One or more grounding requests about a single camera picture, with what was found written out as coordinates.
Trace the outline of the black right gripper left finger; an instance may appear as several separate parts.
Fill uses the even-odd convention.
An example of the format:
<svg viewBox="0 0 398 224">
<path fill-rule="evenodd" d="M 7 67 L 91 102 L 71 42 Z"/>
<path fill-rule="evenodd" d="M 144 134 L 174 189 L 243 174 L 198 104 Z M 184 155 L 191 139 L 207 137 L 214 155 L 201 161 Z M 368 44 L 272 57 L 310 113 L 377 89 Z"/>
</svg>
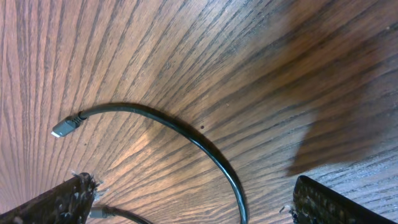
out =
<svg viewBox="0 0 398 224">
<path fill-rule="evenodd" d="M 1 224 L 85 223 L 99 185 L 86 172 L 75 174 L 62 184 L 1 214 Z"/>
</svg>

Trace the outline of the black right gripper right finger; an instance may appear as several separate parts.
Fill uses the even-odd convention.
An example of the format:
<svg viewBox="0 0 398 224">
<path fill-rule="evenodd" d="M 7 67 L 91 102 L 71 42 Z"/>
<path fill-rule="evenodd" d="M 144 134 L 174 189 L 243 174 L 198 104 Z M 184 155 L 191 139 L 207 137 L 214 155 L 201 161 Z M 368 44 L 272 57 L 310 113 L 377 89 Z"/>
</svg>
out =
<svg viewBox="0 0 398 224">
<path fill-rule="evenodd" d="M 294 224 L 395 224 L 305 175 L 294 187 L 292 218 Z"/>
</svg>

